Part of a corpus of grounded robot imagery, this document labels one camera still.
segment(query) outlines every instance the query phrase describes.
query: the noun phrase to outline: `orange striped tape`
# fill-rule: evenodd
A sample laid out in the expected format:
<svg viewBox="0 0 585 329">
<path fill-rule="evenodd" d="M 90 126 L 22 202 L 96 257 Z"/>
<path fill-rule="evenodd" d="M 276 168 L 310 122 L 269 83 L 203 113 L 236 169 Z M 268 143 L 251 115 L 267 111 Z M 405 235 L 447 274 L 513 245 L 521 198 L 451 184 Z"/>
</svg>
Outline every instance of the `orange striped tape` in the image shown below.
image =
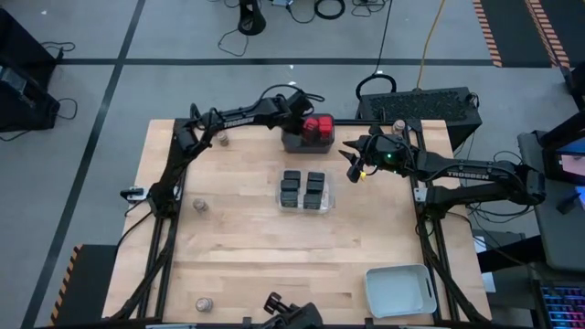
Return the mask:
<svg viewBox="0 0 585 329">
<path fill-rule="evenodd" d="M 548 57 L 550 58 L 551 65 L 556 67 L 560 65 L 568 68 L 569 57 L 563 49 L 560 41 L 558 41 L 557 33 L 548 20 L 547 13 L 542 8 L 540 0 L 525 0 L 528 12 L 532 16 L 535 26 L 537 27 L 538 34 L 542 44 L 547 49 Z"/>
<path fill-rule="evenodd" d="M 484 33 L 485 43 L 487 44 L 487 49 L 490 52 L 492 62 L 494 62 L 495 66 L 501 68 L 502 58 L 500 57 L 500 52 L 497 50 L 494 35 L 492 34 L 490 24 L 487 21 L 487 17 L 485 16 L 485 11 L 484 7 L 482 6 L 482 2 L 480 0 L 473 0 L 473 9 L 475 9 L 475 14 L 477 15 L 477 19 L 479 20 L 479 26 L 482 28 L 482 32 Z"/>
<path fill-rule="evenodd" d="M 63 282 L 61 283 L 61 288 L 58 290 L 57 300 L 53 305 L 53 312 L 51 312 L 50 319 L 48 320 L 49 326 L 54 326 L 57 322 L 57 318 L 59 316 L 59 308 L 63 304 L 63 298 L 65 298 L 65 292 L 67 291 L 67 285 L 69 284 L 69 280 L 71 279 L 71 273 L 73 272 L 73 266 L 75 265 L 75 260 L 77 259 L 77 255 L 81 251 L 81 247 L 83 245 L 78 245 L 73 248 L 73 253 L 71 254 L 71 258 L 69 258 L 69 265 L 67 266 L 67 270 L 65 271 L 65 276 L 63 277 Z"/>
</svg>

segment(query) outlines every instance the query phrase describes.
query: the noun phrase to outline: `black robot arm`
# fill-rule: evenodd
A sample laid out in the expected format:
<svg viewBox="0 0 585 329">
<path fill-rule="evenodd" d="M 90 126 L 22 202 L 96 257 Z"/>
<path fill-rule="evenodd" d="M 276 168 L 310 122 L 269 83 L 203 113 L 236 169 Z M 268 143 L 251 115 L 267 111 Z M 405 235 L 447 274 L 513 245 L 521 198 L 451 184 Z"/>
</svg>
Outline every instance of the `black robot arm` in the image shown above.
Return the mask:
<svg viewBox="0 0 585 329">
<path fill-rule="evenodd" d="M 278 126 L 287 133 L 300 134 L 304 116 L 313 108 L 311 100 L 324 101 L 324 98 L 296 90 L 288 99 L 279 94 L 276 97 L 260 98 L 249 107 L 230 111 L 212 108 L 203 115 L 192 104 L 192 119 L 173 131 L 166 168 L 160 181 L 149 190 L 148 202 L 154 215 L 158 218 L 172 218 L 177 213 L 176 194 L 180 191 L 176 191 L 176 184 L 191 161 L 211 147 L 211 138 L 216 133 L 242 125 L 259 124 L 269 129 Z M 195 129 L 202 131 L 200 137 L 196 136 Z"/>
<path fill-rule="evenodd" d="M 545 198 L 544 176 L 525 164 L 508 161 L 456 160 L 408 145 L 402 136 L 384 134 L 378 127 L 370 129 L 357 141 L 344 142 L 359 155 L 339 151 L 351 163 L 349 179 L 356 183 L 363 175 L 364 165 L 414 176 L 421 182 L 441 177 L 456 177 L 492 182 L 479 186 L 449 189 L 443 186 L 416 188 L 415 197 L 424 205 L 426 216 L 444 218 L 455 205 L 509 200 L 518 205 L 534 206 Z"/>
</svg>

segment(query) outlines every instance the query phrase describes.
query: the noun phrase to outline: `black block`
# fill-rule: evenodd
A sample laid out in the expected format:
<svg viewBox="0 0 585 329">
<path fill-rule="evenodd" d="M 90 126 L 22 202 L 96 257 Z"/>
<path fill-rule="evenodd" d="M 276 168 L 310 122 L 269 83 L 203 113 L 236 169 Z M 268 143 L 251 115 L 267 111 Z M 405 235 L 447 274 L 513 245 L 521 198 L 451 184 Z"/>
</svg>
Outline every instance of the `black block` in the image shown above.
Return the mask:
<svg viewBox="0 0 585 329">
<path fill-rule="evenodd" d="M 301 180 L 301 172 L 298 170 L 285 170 L 284 171 L 284 179 L 294 179 L 294 180 Z"/>
<path fill-rule="evenodd" d="M 294 179 L 283 179 L 281 181 L 281 191 L 296 192 L 299 189 L 299 181 Z"/>
<path fill-rule="evenodd" d="M 325 181 L 325 173 L 316 173 L 316 172 L 309 172 L 309 176 L 307 180 L 315 181 L 315 182 L 324 182 Z"/>
<path fill-rule="evenodd" d="M 324 181 L 315 182 L 315 181 L 308 181 L 307 182 L 307 193 L 308 194 L 322 194 L 324 189 Z"/>
<path fill-rule="evenodd" d="M 303 208 L 318 210 L 321 208 L 320 194 L 305 194 L 303 198 Z"/>
<path fill-rule="evenodd" d="M 281 192 L 281 205 L 283 207 L 298 207 L 299 194 L 296 192 Z"/>
</svg>

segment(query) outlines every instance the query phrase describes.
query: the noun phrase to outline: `computer monitor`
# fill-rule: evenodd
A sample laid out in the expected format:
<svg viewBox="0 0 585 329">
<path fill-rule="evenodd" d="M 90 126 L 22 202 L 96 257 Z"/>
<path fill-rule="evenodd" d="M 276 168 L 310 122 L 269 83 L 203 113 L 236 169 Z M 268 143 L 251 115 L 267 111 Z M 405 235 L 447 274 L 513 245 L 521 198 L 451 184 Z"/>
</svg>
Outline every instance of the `computer monitor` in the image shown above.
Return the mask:
<svg viewBox="0 0 585 329">
<path fill-rule="evenodd" d="M 585 185 L 585 112 L 548 133 L 537 133 L 548 179 Z"/>
</svg>

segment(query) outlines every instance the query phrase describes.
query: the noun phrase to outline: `wooden table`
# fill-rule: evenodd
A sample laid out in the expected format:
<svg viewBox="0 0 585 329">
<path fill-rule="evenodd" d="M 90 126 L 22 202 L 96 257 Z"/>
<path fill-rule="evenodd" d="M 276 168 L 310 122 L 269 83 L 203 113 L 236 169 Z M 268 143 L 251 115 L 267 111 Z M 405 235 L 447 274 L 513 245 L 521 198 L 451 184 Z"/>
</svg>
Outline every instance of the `wooden table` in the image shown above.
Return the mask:
<svg viewBox="0 0 585 329">
<path fill-rule="evenodd" d="M 150 186 L 165 167 L 173 121 L 151 121 L 136 184 Z M 329 154 L 287 154 L 280 129 L 246 126 L 228 131 L 187 170 L 184 202 L 166 297 L 165 322 L 254 323 L 270 316 L 262 306 L 270 292 L 283 302 L 314 302 L 326 324 L 363 324 L 367 310 L 364 276 L 368 269 L 422 263 L 415 235 L 410 181 L 379 172 L 365 182 L 346 178 L 349 162 L 341 142 L 367 134 L 366 126 L 336 126 Z M 444 122 L 423 122 L 427 150 L 452 156 Z M 335 207 L 324 216 L 282 213 L 275 192 L 284 168 L 326 170 L 334 179 Z M 443 178 L 437 185 L 456 187 Z M 192 201 L 204 198 L 209 211 L 199 215 Z M 125 229 L 149 211 L 140 205 Z M 465 214 L 463 207 L 452 211 Z M 115 313 L 144 276 L 154 219 L 122 244 L 103 315 Z M 442 222 L 452 276 L 481 314 L 491 318 L 469 224 L 448 216 Z M 449 318 L 438 276 L 443 319 Z M 152 289 L 148 314 L 154 314 Z M 213 300 L 211 313 L 199 313 L 196 300 Z M 429 314 L 375 320 L 375 324 L 431 324 Z"/>
</svg>

